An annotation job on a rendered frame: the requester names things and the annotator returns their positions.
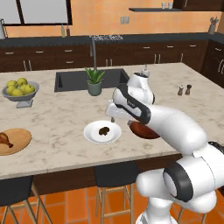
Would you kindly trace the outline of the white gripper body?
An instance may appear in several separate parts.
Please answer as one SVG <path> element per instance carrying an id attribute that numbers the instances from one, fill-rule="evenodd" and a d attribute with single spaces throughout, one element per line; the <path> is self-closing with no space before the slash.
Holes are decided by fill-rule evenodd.
<path id="1" fill-rule="evenodd" d="M 113 118 L 130 119 L 130 115 L 122 108 L 118 108 L 112 100 L 108 101 L 105 114 Z"/>

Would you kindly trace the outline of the red-brown bowl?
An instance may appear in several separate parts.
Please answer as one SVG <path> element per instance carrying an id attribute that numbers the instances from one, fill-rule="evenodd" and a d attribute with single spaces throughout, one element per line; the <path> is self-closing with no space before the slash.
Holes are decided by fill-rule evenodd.
<path id="1" fill-rule="evenodd" d="M 140 122 L 129 121 L 128 125 L 130 130 L 140 138 L 144 138 L 144 139 L 159 138 L 159 135 L 155 131 L 148 128 L 144 124 L 141 124 Z"/>

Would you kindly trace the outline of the grey fruit bowl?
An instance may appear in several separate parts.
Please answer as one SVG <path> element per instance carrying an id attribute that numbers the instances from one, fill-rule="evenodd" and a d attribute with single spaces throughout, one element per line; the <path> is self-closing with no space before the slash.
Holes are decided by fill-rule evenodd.
<path id="1" fill-rule="evenodd" d="M 30 94 L 26 94 L 22 96 L 11 96 L 7 94 L 7 87 L 4 87 L 2 90 L 2 95 L 3 97 L 9 99 L 11 102 L 17 102 L 18 109 L 29 108 L 32 106 L 33 97 L 39 91 L 39 84 L 37 82 L 29 81 L 29 84 L 33 85 L 35 88 L 35 91 Z"/>

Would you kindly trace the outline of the brown chicken drumstick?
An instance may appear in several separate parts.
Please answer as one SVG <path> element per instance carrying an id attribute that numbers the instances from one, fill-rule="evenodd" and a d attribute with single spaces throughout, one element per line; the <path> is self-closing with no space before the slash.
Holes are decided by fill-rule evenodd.
<path id="1" fill-rule="evenodd" d="M 10 148 L 13 147 L 13 144 L 10 143 L 10 140 L 9 140 L 8 136 L 5 133 L 3 133 L 3 132 L 0 132 L 0 144 L 6 144 Z"/>

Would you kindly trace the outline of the white plate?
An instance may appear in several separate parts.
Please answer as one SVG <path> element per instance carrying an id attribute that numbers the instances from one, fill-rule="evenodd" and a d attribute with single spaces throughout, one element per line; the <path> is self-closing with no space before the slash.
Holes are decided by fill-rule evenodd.
<path id="1" fill-rule="evenodd" d="M 104 136 L 99 135 L 99 129 L 103 127 L 109 127 L 109 133 Z M 88 124 L 83 130 L 84 137 L 95 144 L 110 144 L 116 141 L 122 134 L 122 130 L 119 125 L 114 122 L 100 120 L 94 121 Z"/>

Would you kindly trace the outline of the potted green plant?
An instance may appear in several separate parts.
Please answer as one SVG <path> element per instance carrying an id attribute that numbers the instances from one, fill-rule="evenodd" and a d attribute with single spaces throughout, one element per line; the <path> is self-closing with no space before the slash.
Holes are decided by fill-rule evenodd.
<path id="1" fill-rule="evenodd" d="M 102 92 L 102 76 L 105 72 L 100 72 L 99 70 L 92 70 L 91 68 L 86 68 L 87 72 L 87 91 L 92 96 L 100 95 Z"/>

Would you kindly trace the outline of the dark sink basin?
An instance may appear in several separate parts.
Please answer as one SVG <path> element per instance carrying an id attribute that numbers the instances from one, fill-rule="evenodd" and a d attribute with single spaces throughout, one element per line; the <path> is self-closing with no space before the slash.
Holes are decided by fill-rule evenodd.
<path id="1" fill-rule="evenodd" d="M 127 83 L 129 76 L 123 68 L 104 69 L 101 73 L 102 88 L 116 88 L 120 83 Z M 88 89 L 88 74 L 86 71 L 72 71 L 56 73 L 55 78 L 55 92 L 79 91 Z"/>

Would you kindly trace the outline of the black seat wooden stool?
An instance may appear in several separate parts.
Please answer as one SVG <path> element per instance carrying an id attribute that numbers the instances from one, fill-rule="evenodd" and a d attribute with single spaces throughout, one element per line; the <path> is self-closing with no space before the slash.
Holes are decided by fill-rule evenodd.
<path id="1" fill-rule="evenodd" d="M 115 164 L 97 165 L 94 167 L 94 179 L 97 186 L 95 216 L 101 210 L 100 223 L 104 219 L 122 214 L 129 214 L 129 224 L 134 224 L 134 196 L 133 189 L 139 170 L 134 161 Z M 123 192 L 122 211 L 105 213 L 105 199 L 107 193 Z"/>
<path id="2" fill-rule="evenodd" d="M 206 224 L 206 215 L 187 210 L 177 204 L 171 206 L 171 213 L 178 224 Z"/>
<path id="3" fill-rule="evenodd" d="M 33 202 L 36 206 L 36 213 L 32 211 L 32 204 L 29 202 L 30 193 L 33 193 L 37 201 Z M 33 176 L 20 178 L 7 178 L 0 180 L 0 207 L 5 207 L 1 224 L 5 224 L 7 213 L 10 213 L 14 224 L 19 224 L 13 209 L 16 203 L 23 202 L 20 207 L 25 207 L 33 224 L 38 224 L 39 209 L 42 209 L 49 224 L 53 224 L 46 206 L 39 196 L 38 190 L 33 182 Z"/>

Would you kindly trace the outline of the grey tap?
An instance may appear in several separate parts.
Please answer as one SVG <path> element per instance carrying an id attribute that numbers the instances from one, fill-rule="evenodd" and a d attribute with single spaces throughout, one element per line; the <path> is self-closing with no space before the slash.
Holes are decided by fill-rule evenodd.
<path id="1" fill-rule="evenodd" d="M 94 70 L 97 70 L 97 65 L 96 65 L 96 48 L 95 48 L 95 39 L 94 36 L 89 36 L 90 37 L 90 57 L 93 58 L 94 62 Z"/>

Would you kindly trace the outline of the black hob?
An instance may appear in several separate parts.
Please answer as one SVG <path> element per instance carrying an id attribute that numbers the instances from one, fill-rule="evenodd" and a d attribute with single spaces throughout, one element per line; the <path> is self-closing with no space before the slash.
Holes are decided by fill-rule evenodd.
<path id="1" fill-rule="evenodd" d="M 119 41 L 123 40 L 123 36 L 121 35 L 94 35 L 93 36 L 95 41 Z"/>

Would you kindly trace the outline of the dark wood island panel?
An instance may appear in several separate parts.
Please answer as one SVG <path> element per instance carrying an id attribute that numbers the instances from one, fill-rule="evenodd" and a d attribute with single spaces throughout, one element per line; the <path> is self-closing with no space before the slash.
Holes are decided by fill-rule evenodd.
<path id="1" fill-rule="evenodd" d="M 140 172 L 165 168 L 171 162 L 181 159 L 180 154 L 138 159 L 136 165 Z M 94 168 L 80 168 L 67 171 L 44 173 L 33 177 L 34 185 L 40 195 L 59 193 L 95 186 Z"/>

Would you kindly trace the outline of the dark wood cupboard run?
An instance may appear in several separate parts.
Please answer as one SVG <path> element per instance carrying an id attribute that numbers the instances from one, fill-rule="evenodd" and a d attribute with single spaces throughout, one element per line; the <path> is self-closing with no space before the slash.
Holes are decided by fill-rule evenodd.
<path id="1" fill-rule="evenodd" d="M 0 48 L 0 73 L 83 67 L 132 66 L 182 62 L 199 71 L 207 49 L 205 40 Z"/>

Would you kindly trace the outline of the round wooden plate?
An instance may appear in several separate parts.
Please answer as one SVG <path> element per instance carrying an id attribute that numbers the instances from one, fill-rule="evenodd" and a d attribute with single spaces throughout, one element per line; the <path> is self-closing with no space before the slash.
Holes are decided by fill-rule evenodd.
<path id="1" fill-rule="evenodd" d="M 10 148 L 8 145 L 0 143 L 0 156 L 7 156 L 24 149 L 32 140 L 32 134 L 26 129 L 7 129 L 3 131 L 13 147 Z"/>

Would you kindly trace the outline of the dark wood side cupboards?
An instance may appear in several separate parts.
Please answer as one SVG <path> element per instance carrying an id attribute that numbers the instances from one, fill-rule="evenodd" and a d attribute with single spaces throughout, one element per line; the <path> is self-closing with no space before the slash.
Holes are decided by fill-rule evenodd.
<path id="1" fill-rule="evenodd" d="M 224 44 L 212 40 L 208 42 L 201 74 L 224 88 Z"/>

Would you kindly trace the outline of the black framed window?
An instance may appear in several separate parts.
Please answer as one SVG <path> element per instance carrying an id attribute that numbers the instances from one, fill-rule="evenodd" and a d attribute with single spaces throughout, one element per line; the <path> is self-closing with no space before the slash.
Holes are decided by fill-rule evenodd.
<path id="1" fill-rule="evenodd" d="M 6 25 L 70 25 L 71 0 L 0 0 Z"/>

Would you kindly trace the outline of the grey utensil pot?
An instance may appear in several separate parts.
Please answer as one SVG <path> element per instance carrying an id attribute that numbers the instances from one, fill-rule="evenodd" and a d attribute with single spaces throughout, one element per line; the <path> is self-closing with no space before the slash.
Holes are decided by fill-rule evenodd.
<path id="1" fill-rule="evenodd" d="M 217 17 L 211 17 L 210 18 L 210 26 L 208 28 L 208 33 L 210 35 L 213 35 L 216 29 L 216 25 L 219 22 L 219 19 Z"/>

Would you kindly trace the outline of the dark wall shelf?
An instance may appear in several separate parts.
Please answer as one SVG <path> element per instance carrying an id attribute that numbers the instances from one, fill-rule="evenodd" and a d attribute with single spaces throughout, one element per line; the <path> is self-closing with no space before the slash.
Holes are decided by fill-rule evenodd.
<path id="1" fill-rule="evenodd" d="M 129 8 L 130 11 L 134 12 L 180 12 L 182 10 L 179 9 L 162 9 L 162 8 Z"/>

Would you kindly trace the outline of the dark wood wall cupboard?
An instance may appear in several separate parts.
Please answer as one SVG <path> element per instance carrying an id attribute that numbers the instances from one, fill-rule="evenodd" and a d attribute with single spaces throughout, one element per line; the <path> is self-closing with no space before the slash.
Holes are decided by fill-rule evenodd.
<path id="1" fill-rule="evenodd" d="M 224 11 L 224 0 L 173 0 L 173 8 L 182 11 Z"/>

